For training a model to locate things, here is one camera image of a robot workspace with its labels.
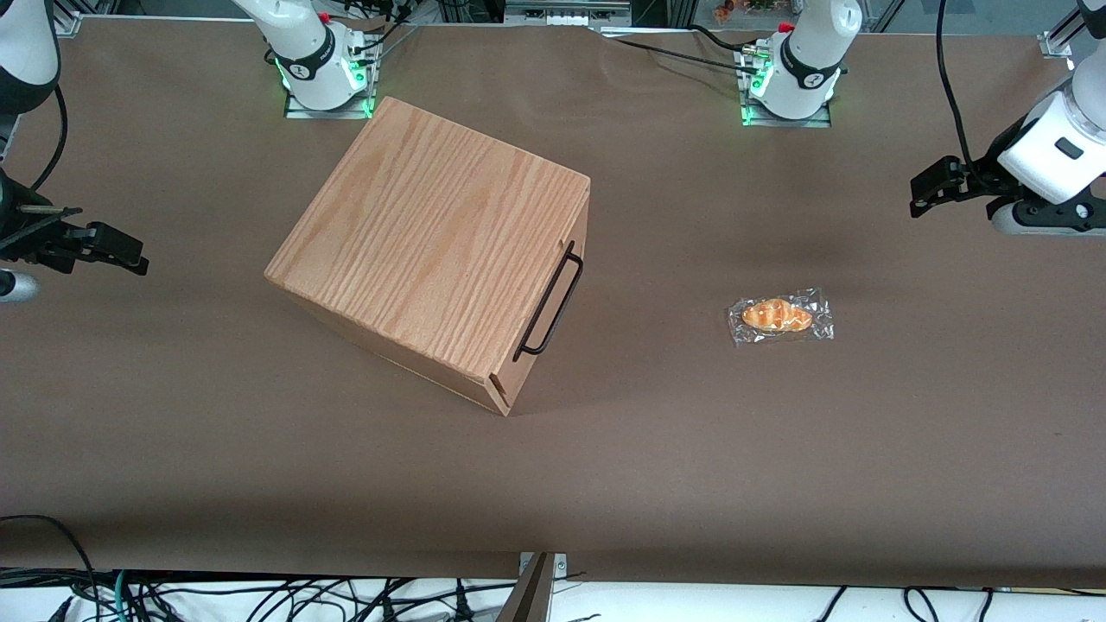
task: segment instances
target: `metal mounting plate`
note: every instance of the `metal mounting plate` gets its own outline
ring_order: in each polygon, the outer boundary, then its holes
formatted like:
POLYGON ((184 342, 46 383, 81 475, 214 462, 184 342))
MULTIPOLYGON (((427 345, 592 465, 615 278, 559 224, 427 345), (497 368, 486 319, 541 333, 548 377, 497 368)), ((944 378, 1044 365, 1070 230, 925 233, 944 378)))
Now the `metal mounting plate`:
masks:
MULTIPOLYGON (((754 46, 747 46, 747 51, 753 53, 733 52, 733 62, 738 66, 751 66, 758 71, 762 71, 764 69, 764 61, 766 60, 764 52, 768 49, 768 40, 761 39, 754 46)), ((763 77, 762 74, 751 75, 741 71, 735 71, 734 73, 738 76, 738 94, 741 97, 742 125, 762 125, 765 127, 830 127, 828 103, 822 104, 818 112, 807 118, 799 121, 782 118, 772 114, 764 107, 764 104, 750 93, 753 82, 759 77, 763 77)))
MULTIPOLYGON (((519 553, 519 577, 526 570, 526 564, 534 557, 534 553, 519 553)), ((568 576, 568 554, 553 553, 553 578, 564 579, 568 576)))

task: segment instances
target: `black cable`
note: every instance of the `black cable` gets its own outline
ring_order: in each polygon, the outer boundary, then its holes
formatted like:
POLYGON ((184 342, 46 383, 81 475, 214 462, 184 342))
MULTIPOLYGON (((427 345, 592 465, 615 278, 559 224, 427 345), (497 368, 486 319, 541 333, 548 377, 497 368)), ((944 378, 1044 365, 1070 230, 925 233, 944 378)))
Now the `black cable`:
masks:
POLYGON ((994 590, 991 588, 983 588, 987 591, 987 600, 983 601, 983 608, 979 610, 978 622, 984 622, 987 620, 987 612, 991 609, 991 601, 994 600, 994 590))
POLYGON ((264 607, 267 602, 269 602, 269 599, 271 599, 271 598, 273 598, 273 597, 276 595, 276 592, 279 592, 281 590, 286 590, 291 585, 292 585, 292 581, 284 581, 283 585, 281 585, 280 588, 273 589, 272 592, 270 592, 269 595, 267 595, 265 598, 261 599, 261 602, 259 602, 253 608, 253 611, 251 611, 250 614, 246 616, 246 622, 250 622, 251 620, 253 620, 253 616, 257 615, 259 611, 261 611, 261 608, 264 607))
POLYGON ((146 612, 145 608, 142 605, 142 599, 136 599, 133 593, 131 593, 131 587, 123 585, 123 600, 127 603, 129 611, 134 612, 134 616, 138 619, 138 622, 150 622, 149 613, 146 612))
POLYGON ((270 608, 269 611, 267 611, 264 615, 262 615, 261 618, 258 618, 258 622, 265 622, 265 620, 268 620, 270 615, 272 615, 273 613, 276 613, 276 610, 280 609, 280 605, 284 604, 288 601, 292 601, 292 605, 291 607, 294 608, 295 607, 295 594, 302 592, 303 590, 305 590, 307 588, 311 588, 315 583, 315 581, 317 581, 317 580, 316 579, 312 579, 309 583, 300 585, 299 588, 289 587, 288 594, 284 598, 280 599, 279 601, 276 601, 276 604, 272 605, 272 608, 270 608))
POLYGON ((830 599, 830 604, 826 605, 826 610, 822 612, 822 616, 815 620, 814 622, 826 622, 826 620, 830 620, 830 616, 833 615, 833 608, 837 607, 837 601, 841 600, 842 594, 844 594, 845 590, 847 589, 848 585, 842 585, 841 588, 838 588, 837 592, 833 595, 832 599, 830 599))
POLYGON ((373 602, 368 603, 367 608, 365 608, 359 613, 354 615, 353 622, 365 622, 366 620, 368 620, 368 616, 373 614, 373 611, 375 611, 376 608, 379 607, 382 602, 384 602, 384 599, 390 597, 396 590, 403 588, 404 585, 410 583, 411 581, 414 581, 414 579, 399 579, 390 587, 388 587, 388 584, 385 583, 384 590, 380 590, 380 593, 376 594, 376 598, 373 599, 373 602))
MULTIPOLYGON (((349 592, 351 592, 352 595, 346 595, 346 594, 343 594, 343 593, 340 593, 340 592, 330 591, 331 588, 320 588, 320 587, 316 587, 316 585, 311 585, 309 589, 319 590, 320 593, 322 593, 323 591, 326 591, 332 597, 335 597, 335 598, 338 598, 338 599, 342 599, 342 600, 345 600, 345 601, 349 601, 349 602, 354 603, 355 605, 368 605, 368 604, 372 604, 371 601, 367 601, 367 600, 364 600, 364 599, 361 599, 361 598, 357 597, 357 591, 356 591, 356 588, 353 587, 353 579, 352 578, 344 579, 344 580, 342 580, 340 582, 347 583, 349 585, 349 592)), ((155 594, 152 594, 152 598, 154 598, 155 595, 156 597, 165 597, 167 594, 177 594, 177 593, 213 595, 213 597, 226 597, 226 595, 233 595, 233 594, 248 594, 248 593, 260 593, 260 592, 270 592, 270 594, 271 594, 272 592, 280 591, 282 589, 284 589, 284 588, 282 588, 282 587, 240 588, 240 589, 237 589, 237 590, 200 590, 200 589, 195 589, 195 588, 171 588, 171 589, 168 589, 168 590, 159 590, 159 591, 155 592, 155 594)))
POLYGON ((353 51, 353 53, 354 53, 354 54, 359 54, 359 53, 362 53, 362 52, 365 52, 365 51, 368 51, 368 50, 372 50, 373 48, 376 48, 377 45, 379 45, 379 44, 384 43, 384 40, 385 40, 385 39, 387 39, 389 34, 392 34, 393 32, 395 32, 395 31, 396 31, 396 29, 397 29, 397 28, 399 28, 399 27, 400 27, 400 25, 403 25, 403 24, 404 24, 404 22, 403 22, 401 20, 400 20, 400 21, 397 21, 396 23, 392 24, 392 28, 389 28, 388 30, 386 30, 386 31, 384 32, 384 34, 383 34, 383 35, 380 35, 380 38, 379 38, 379 39, 377 39, 376 41, 374 41, 374 42, 369 43, 368 45, 362 45, 361 48, 354 48, 354 49, 352 50, 352 51, 353 51))
POLYGON ((453 611, 457 612, 457 614, 453 615, 453 620, 460 622, 472 622, 472 616, 476 614, 476 612, 473 612, 472 608, 469 607, 469 599, 465 595, 465 583, 462 583, 460 579, 457 580, 456 599, 457 599, 457 607, 453 609, 453 611))
POLYGON ((689 54, 681 54, 680 52, 672 52, 671 50, 662 50, 660 48, 654 48, 653 45, 646 45, 645 43, 635 43, 634 41, 626 41, 625 39, 615 39, 615 41, 617 41, 619 43, 623 43, 625 45, 629 45, 632 48, 640 48, 641 50, 648 50, 650 52, 657 52, 658 54, 667 54, 669 56, 675 56, 677 59, 684 59, 686 61, 693 61, 693 62, 697 62, 697 63, 702 63, 705 65, 713 65, 713 66, 726 68, 728 70, 740 71, 742 73, 750 73, 750 74, 757 73, 757 70, 754 70, 753 68, 740 66, 740 65, 735 65, 733 63, 722 63, 722 62, 719 62, 719 61, 711 61, 711 60, 708 60, 708 59, 700 59, 699 56, 692 56, 692 55, 689 55, 689 54))
POLYGON ((964 158, 968 172, 980 185, 993 194, 1002 194, 991 187, 987 179, 982 178, 975 169, 975 163, 971 158, 968 148, 968 136, 964 133, 964 121, 960 116, 960 106, 957 105, 957 96, 952 94, 952 84, 949 82, 949 73, 945 68, 945 9, 949 0, 941 0, 937 8, 937 71, 941 75, 941 86, 945 89, 945 99, 949 101, 949 108, 952 111, 952 123, 957 126, 957 139, 960 142, 960 154, 964 158))
POLYGON ((713 32, 707 30, 706 28, 703 28, 703 27, 701 27, 701 25, 699 25, 697 23, 693 23, 693 24, 689 25, 688 30, 693 30, 696 32, 701 32, 701 33, 706 34, 707 39, 710 39, 710 41, 714 45, 718 45, 719 48, 724 48, 724 49, 727 49, 727 50, 729 50, 731 52, 740 52, 741 49, 744 48, 745 45, 752 45, 753 43, 757 43, 755 39, 753 39, 752 41, 747 41, 744 43, 727 43, 726 41, 722 41, 717 35, 714 35, 713 32))
MULTIPOLYGON (((507 590, 513 588, 518 582, 511 583, 491 583, 489 585, 477 585, 474 588, 465 588, 465 593, 471 594, 472 592, 484 592, 488 590, 507 590)), ((442 592, 440 594, 432 594, 429 597, 419 597, 415 599, 392 599, 395 604, 426 604, 428 602, 435 602, 441 599, 452 597, 455 592, 442 592)))
POLYGON ((446 607, 449 607, 449 603, 447 603, 446 599, 444 599, 444 598, 426 599, 422 602, 417 602, 417 603, 414 603, 414 604, 409 604, 409 605, 400 609, 399 611, 393 613, 392 615, 388 615, 388 616, 384 618, 383 620, 380 620, 380 622, 396 622, 397 620, 399 620, 400 615, 407 613, 408 611, 410 611, 410 610, 413 610, 413 609, 415 609, 417 607, 424 607, 424 605, 430 604, 431 602, 440 602, 440 603, 445 604, 446 607))
POLYGON ((937 610, 933 609, 933 603, 930 602, 929 597, 926 595, 926 592, 924 592, 921 588, 907 588, 902 590, 902 604, 906 605, 906 610, 909 611, 910 615, 914 615, 914 619, 918 622, 940 622, 940 619, 937 616, 937 610), (910 592, 918 592, 921 600, 926 601, 926 607, 929 608, 929 614, 933 616, 932 620, 926 620, 921 615, 918 615, 918 612, 914 610, 914 605, 910 604, 910 592))
POLYGON ((65 614, 69 613, 69 608, 73 605, 73 597, 70 597, 62 601, 54 613, 50 616, 46 622, 65 622, 65 614))
POLYGON ((136 613, 143 616, 143 622, 152 622, 153 620, 164 620, 165 618, 163 615, 159 615, 156 611, 150 612, 149 608, 146 607, 146 599, 150 599, 150 594, 144 592, 153 591, 154 589, 153 585, 142 582, 138 582, 137 585, 138 585, 138 595, 135 597, 135 600, 138 609, 140 609, 142 611, 136 613))
MULTIPOLYGON (((348 620, 349 620, 349 615, 346 613, 345 608, 342 607, 341 604, 336 603, 336 602, 330 602, 330 601, 321 600, 321 601, 315 601, 312 604, 323 604, 323 605, 327 605, 327 607, 336 607, 336 608, 338 608, 338 611, 342 612, 342 622, 348 622, 348 620)), ((299 615, 300 613, 303 613, 303 610, 298 611, 295 613, 295 615, 299 615)), ((295 615, 293 615, 292 618, 289 618, 289 620, 290 621, 293 620, 295 618, 295 615)))
POLYGON ((321 602, 321 601, 319 601, 319 600, 317 600, 317 599, 319 599, 319 597, 321 597, 321 595, 325 594, 326 592, 328 592, 328 591, 333 590, 334 588, 337 588, 337 587, 338 587, 338 585, 341 585, 342 583, 345 583, 345 579, 338 579, 337 581, 335 581, 335 582, 331 583, 330 585, 326 585, 325 588, 323 588, 323 589, 319 590, 319 591, 317 591, 317 592, 315 592, 315 594, 314 594, 313 597, 311 597, 310 599, 307 599, 307 600, 305 600, 305 601, 301 601, 301 602, 299 603, 299 609, 296 609, 296 603, 294 603, 294 602, 293 602, 293 604, 292 604, 292 609, 290 609, 290 610, 288 611, 288 619, 289 619, 289 620, 292 620, 293 618, 295 618, 296 615, 299 615, 299 614, 300 614, 300 612, 301 612, 301 611, 303 611, 304 609, 307 609, 307 605, 309 605, 309 604, 311 604, 312 602, 321 602))
MULTIPOLYGON (((62 122, 62 136, 64 136, 65 128, 69 125, 67 122, 64 121, 65 120, 65 115, 64 115, 65 104, 64 104, 64 101, 62 100, 61 89, 58 89, 55 91, 55 93, 58 94, 58 105, 63 111, 63 114, 62 114, 62 120, 63 120, 63 122, 62 122)), ((61 147, 65 146, 65 139, 62 138, 61 141, 59 141, 58 145, 59 145, 58 153, 54 154, 55 159, 58 157, 61 157, 61 147)), ((51 160, 51 166, 46 168, 46 170, 43 173, 43 175, 49 175, 50 174, 50 169, 53 168, 53 166, 52 166, 53 162, 54 160, 51 160)), ((93 591, 93 593, 96 593, 96 574, 92 570, 92 561, 88 560, 88 553, 84 552, 84 547, 82 547, 81 542, 77 541, 76 536, 74 536, 73 532, 69 530, 69 527, 65 527, 65 525, 63 525, 62 521, 58 520, 56 518, 54 518, 52 516, 45 516, 45 515, 41 515, 41 514, 15 514, 15 515, 10 515, 10 516, 0 516, 0 522, 7 522, 9 520, 41 520, 43 522, 49 522, 55 529, 58 529, 59 531, 61 531, 62 536, 65 536, 65 539, 69 540, 71 545, 73 545, 73 548, 76 550, 76 554, 81 557, 81 562, 84 564, 84 570, 87 573, 88 582, 92 584, 92 591, 93 591)), ((100 602, 100 598, 98 598, 98 594, 97 594, 97 598, 96 598, 96 622, 100 622, 102 615, 103 615, 103 612, 101 611, 101 602, 100 602)))
POLYGON ((144 583, 144 585, 146 585, 146 591, 149 592, 149 599, 154 601, 154 604, 165 613, 165 616, 163 616, 164 620, 180 620, 177 615, 177 611, 160 593, 157 592, 157 589, 154 585, 150 585, 149 583, 144 583))
POLYGON ((32 190, 38 190, 40 186, 50 177, 50 174, 54 172, 54 167, 58 166, 58 160, 62 158, 62 152, 65 151, 65 139, 69 137, 69 111, 65 110, 65 97, 62 96, 62 85, 59 84, 54 86, 54 99, 58 100, 58 114, 61 117, 62 128, 58 135, 58 146, 54 147, 54 155, 50 158, 46 167, 42 169, 42 174, 39 178, 31 184, 32 190))
POLYGON ((885 12, 884 17, 879 19, 879 21, 883 22, 883 27, 879 28, 879 30, 875 30, 875 32, 887 32, 887 29, 891 25, 891 22, 895 21, 895 18, 898 17, 898 12, 902 9, 904 4, 906 4, 906 0, 899 0, 894 9, 888 8, 888 11, 885 12))

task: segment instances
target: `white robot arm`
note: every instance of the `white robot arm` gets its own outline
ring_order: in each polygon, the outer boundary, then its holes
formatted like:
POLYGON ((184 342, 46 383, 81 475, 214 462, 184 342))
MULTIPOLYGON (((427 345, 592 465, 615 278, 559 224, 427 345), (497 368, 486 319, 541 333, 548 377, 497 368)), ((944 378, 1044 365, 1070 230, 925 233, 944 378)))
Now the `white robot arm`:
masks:
POLYGON ((50 0, 0 0, 0 112, 34 110, 60 73, 50 0))
POLYGON ((1091 188, 1106 174, 1106 0, 1079 0, 1079 11, 1097 50, 982 158, 946 156, 915 177, 911 216, 994 196, 988 217, 1003 234, 1106 236, 1106 199, 1091 188))
POLYGON ((833 96, 841 62, 863 22, 856 0, 811 0, 793 31, 768 40, 770 62, 750 94, 779 117, 810 117, 833 96))
POLYGON ((351 71, 354 31, 323 23, 310 0, 233 0, 261 29, 288 90, 304 106, 326 111, 365 89, 351 71))

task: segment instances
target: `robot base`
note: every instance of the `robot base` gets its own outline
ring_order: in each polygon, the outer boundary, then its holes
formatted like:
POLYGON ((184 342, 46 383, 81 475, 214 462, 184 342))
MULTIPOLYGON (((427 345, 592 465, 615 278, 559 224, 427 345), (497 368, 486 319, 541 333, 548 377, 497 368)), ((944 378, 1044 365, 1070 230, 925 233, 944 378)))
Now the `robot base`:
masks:
POLYGON ((376 110, 376 85, 380 77, 380 34, 369 34, 366 32, 353 32, 354 46, 368 46, 372 49, 348 59, 348 68, 352 80, 364 83, 365 87, 357 92, 346 103, 328 111, 319 111, 304 106, 292 95, 284 84, 286 97, 284 100, 285 118, 372 118, 373 111, 376 110), (367 64, 363 68, 355 66, 355 63, 367 64))
MULTIPOLYGON (((759 72, 764 71, 768 61, 769 41, 761 39, 755 45, 745 45, 744 50, 733 53, 733 62, 738 66, 751 66, 759 72)), ((751 94, 754 83, 763 79, 763 73, 738 74, 738 93, 741 96, 741 124, 763 125, 766 127, 830 127, 830 105, 822 104, 814 115, 799 121, 779 117, 751 94)))

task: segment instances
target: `table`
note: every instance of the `table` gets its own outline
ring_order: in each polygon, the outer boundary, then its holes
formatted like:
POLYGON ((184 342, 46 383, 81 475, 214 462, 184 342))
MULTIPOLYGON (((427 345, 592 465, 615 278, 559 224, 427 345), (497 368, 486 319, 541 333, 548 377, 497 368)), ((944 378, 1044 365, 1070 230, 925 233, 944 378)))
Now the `table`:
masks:
MULTIPOLYGON (((382 95, 593 180, 587 272, 503 419, 262 278, 359 122, 281 118, 249 23, 87 20, 43 193, 150 273, 35 271, 0 309, 0 511, 115 568, 510 576, 564 550, 607 580, 1106 585, 1103 242, 1000 236, 982 201, 909 218, 956 149, 932 43, 859 37, 821 131, 742 127, 724 70, 583 29, 405 41, 382 95), (730 303, 804 287, 834 341, 733 346, 730 303)), ((978 153, 1064 71, 1031 38, 948 59, 978 153)), ((4 566, 76 562, 9 529, 4 566)))

